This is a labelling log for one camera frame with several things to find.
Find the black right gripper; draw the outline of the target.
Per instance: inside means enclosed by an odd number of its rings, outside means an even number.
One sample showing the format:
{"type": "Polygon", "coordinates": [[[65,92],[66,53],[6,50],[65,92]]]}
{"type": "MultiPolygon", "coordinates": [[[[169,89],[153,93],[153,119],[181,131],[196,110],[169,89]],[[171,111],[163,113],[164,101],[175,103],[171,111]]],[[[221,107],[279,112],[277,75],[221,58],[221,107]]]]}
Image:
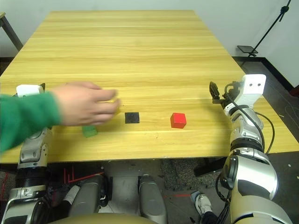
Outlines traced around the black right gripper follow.
{"type": "MultiPolygon", "coordinates": [[[[224,88],[224,103],[223,103],[223,109],[226,108],[229,104],[235,105],[235,99],[240,93],[240,88],[241,84],[240,82],[233,81],[229,84],[227,84],[224,88]]],[[[222,99],[220,99],[220,93],[218,91],[218,87],[216,83],[210,82],[209,84],[209,92],[212,96],[212,103],[213,104],[221,104],[223,102],[222,99]]]]}

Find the bare person hand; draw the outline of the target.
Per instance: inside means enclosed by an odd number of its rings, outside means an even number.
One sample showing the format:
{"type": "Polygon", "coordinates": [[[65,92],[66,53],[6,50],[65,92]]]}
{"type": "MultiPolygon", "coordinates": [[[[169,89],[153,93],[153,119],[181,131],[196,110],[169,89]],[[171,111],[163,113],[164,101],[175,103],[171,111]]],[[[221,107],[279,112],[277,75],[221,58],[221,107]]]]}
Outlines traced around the bare person hand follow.
{"type": "Polygon", "coordinates": [[[117,90],[105,90],[92,82],[74,82],[50,90],[59,114],[60,125],[101,125],[118,112],[117,90]]]}

